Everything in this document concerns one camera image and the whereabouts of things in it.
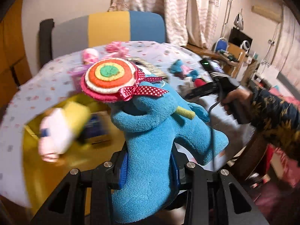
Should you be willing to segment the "person's right hand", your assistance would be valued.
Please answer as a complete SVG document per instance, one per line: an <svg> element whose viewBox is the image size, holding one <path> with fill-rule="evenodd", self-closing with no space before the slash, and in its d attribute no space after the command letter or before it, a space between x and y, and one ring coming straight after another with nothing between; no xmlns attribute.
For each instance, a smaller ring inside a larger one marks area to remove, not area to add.
<svg viewBox="0 0 300 225"><path fill-rule="evenodd" d="M250 123L251 121L251 100L253 94L245 89L237 88L227 94L221 100L228 115L233 115L239 124Z"/></svg>

